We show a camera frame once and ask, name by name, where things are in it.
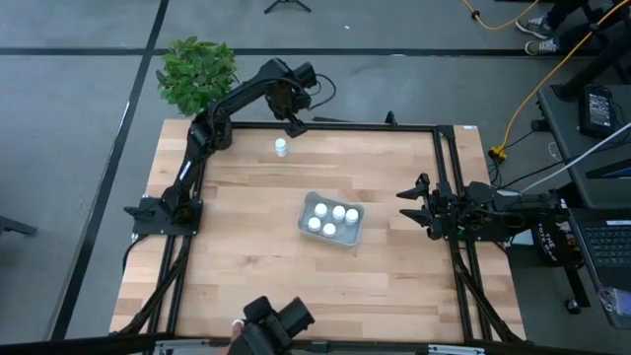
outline butcher block tabletop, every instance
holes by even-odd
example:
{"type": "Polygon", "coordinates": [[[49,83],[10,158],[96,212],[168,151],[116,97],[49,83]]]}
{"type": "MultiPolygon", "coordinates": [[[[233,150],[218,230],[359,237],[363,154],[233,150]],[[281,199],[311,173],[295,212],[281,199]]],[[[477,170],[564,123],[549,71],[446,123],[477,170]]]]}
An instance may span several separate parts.
{"type": "MultiPolygon", "coordinates": [[[[190,121],[166,120],[147,193],[160,196],[174,181],[190,121]]],[[[478,131],[455,126],[464,183],[488,182],[478,131]]],[[[235,129],[232,146],[208,160],[201,196],[202,223],[192,240],[176,335],[229,337],[243,307],[265,295],[280,310],[300,297],[315,324],[300,339],[461,342],[455,277],[447,243],[431,241],[398,213],[419,201],[396,198],[419,174],[438,181],[431,133],[310,130],[286,138],[281,129],[235,129]],[[354,248],[302,236],[297,228],[305,196],[360,203],[366,210],[354,248]]],[[[447,141],[446,166],[455,188],[447,141]]],[[[150,236],[129,254],[111,322],[127,325],[156,287],[165,236],[150,236]]],[[[522,317],[506,256],[477,244],[485,294],[517,335],[522,317]]],[[[164,330],[171,295],[163,302],[164,330]]],[[[469,295],[474,334],[475,303],[469,295]]]]}

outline yellow cable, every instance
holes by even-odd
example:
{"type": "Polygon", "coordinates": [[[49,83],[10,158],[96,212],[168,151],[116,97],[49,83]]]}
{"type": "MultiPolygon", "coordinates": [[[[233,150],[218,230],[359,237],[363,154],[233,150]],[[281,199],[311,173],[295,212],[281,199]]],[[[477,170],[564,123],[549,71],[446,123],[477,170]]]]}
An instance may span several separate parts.
{"type": "MultiPolygon", "coordinates": [[[[464,3],[464,5],[466,5],[467,8],[469,8],[469,11],[471,12],[471,14],[473,14],[475,12],[475,9],[473,9],[473,7],[471,6],[471,4],[469,4],[468,1],[466,0],[462,0],[462,2],[464,3]]],[[[508,25],[512,25],[515,21],[517,21],[521,16],[525,15],[526,12],[530,11],[530,9],[532,9],[532,7],[534,5],[536,5],[539,2],[539,0],[534,0],[534,2],[532,4],[530,4],[530,6],[528,6],[525,10],[523,10],[517,17],[515,17],[514,19],[512,19],[511,21],[507,22],[506,24],[502,25],[502,26],[497,26],[497,27],[490,27],[487,26],[482,19],[480,18],[479,15],[475,16],[475,20],[477,20],[477,22],[480,23],[480,25],[482,25],[483,28],[485,28],[486,30],[489,31],[497,31],[497,30],[501,30],[504,27],[508,26],[508,25]]]]}
{"type": "MultiPolygon", "coordinates": [[[[618,5],[616,5],[615,7],[613,7],[597,23],[599,25],[602,24],[602,22],[604,22],[616,10],[618,10],[620,7],[622,7],[623,5],[628,3],[629,1],[630,0],[624,0],[621,3],[619,3],[618,5]]],[[[506,128],[506,133],[504,134],[504,142],[502,143],[501,146],[499,146],[497,148],[493,147],[493,148],[495,148],[495,150],[497,152],[502,152],[506,148],[506,144],[509,141],[509,133],[511,132],[511,127],[513,126],[513,122],[515,121],[515,118],[517,118],[518,114],[520,114],[522,109],[524,109],[524,106],[526,105],[526,103],[534,96],[534,94],[536,94],[537,91],[539,91],[539,89],[541,89],[543,84],[545,84],[545,82],[547,82],[548,79],[550,79],[550,77],[552,77],[552,75],[554,75],[554,73],[556,73],[556,71],[559,70],[559,68],[562,67],[563,64],[565,64],[570,59],[570,57],[579,49],[579,47],[581,45],[583,45],[583,43],[585,43],[588,39],[590,39],[592,34],[593,33],[588,33],[585,37],[583,37],[583,39],[577,45],[574,46],[574,48],[568,53],[568,55],[566,55],[565,58],[563,58],[563,60],[561,60],[561,62],[556,67],[554,67],[554,69],[552,69],[552,71],[548,75],[546,75],[545,78],[543,78],[543,80],[541,80],[541,82],[534,88],[534,90],[532,90],[532,92],[524,99],[524,101],[522,102],[520,107],[517,109],[517,111],[515,111],[515,114],[513,114],[513,118],[511,118],[511,121],[509,122],[509,125],[506,128]]]]}

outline sneaker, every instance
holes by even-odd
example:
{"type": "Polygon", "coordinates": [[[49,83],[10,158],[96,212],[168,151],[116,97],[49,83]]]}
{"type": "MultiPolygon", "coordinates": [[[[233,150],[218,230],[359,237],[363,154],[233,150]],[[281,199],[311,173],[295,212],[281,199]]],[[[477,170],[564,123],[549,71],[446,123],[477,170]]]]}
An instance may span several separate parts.
{"type": "Polygon", "coordinates": [[[556,38],[547,40],[529,40],[526,43],[526,53],[529,55],[548,54],[558,51],[559,45],[556,38]]]}
{"type": "Polygon", "coordinates": [[[529,20],[517,20],[515,21],[515,26],[524,33],[531,34],[536,36],[539,39],[548,39],[550,35],[552,35],[551,27],[548,26],[545,22],[545,15],[529,19],[529,20]]]}

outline green plant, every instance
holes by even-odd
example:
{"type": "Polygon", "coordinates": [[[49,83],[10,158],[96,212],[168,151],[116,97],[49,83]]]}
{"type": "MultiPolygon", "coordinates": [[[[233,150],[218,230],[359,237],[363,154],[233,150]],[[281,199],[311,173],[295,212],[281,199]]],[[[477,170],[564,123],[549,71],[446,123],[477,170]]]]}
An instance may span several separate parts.
{"type": "Polygon", "coordinates": [[[184,115],[199,113],[223,99],[237,80],[235,54],[225,43],[174,40],[163,55],[164,73],[156,70],[161,97],[184,115]]]}

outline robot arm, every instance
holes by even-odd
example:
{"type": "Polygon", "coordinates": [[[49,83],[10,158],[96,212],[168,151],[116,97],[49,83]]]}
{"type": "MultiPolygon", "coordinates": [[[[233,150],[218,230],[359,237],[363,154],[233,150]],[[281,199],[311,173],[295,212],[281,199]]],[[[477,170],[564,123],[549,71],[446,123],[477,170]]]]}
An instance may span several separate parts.
{"type": "Polygon", "coordinates": [[[288,119],[285,131],[296,137],[307,131],[294,116],[308,108],[311,97],[305,92],[316,84],[316,73],[310,63],[295,70],[278,58],[265,63],[252,79],[234,88],[224,99],[211,103],[192,121],[186,138],[186,151],[174,183],[160,198],[143,198],[139,207],[125,207],[136,224],[137,234],[192,235],[197,232],[202,201],[191,196],[200,179],[206,159],[232,144],[230,116],[262,96],[276,119],[288,119]]]}
{"type": "Polygon", "coordinates": [[[430,180],[421,174],[416,186],[396,196],[423,197],[420,210],[402,209],[400,213],[427,229],[432,240],[507,242],[543,220],[566,216],[561,199],[554,193],[521,194],[474,181],[461,195],[452,193],[448,182],[437,183],[430,193],[430,180]]]}

